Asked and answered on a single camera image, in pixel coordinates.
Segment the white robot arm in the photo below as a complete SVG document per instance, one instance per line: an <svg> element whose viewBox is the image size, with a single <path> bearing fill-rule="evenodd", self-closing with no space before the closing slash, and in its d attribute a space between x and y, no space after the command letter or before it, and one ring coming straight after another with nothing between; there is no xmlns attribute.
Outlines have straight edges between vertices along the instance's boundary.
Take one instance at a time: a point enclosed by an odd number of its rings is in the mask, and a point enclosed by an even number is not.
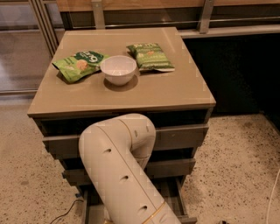
<svg viewBox="0 0 280 224"><path fill-rule="evenodd" d="M181 224L144 172L156 140L149 118L121 115L88 126L79 152L114 224Z"/></svg>

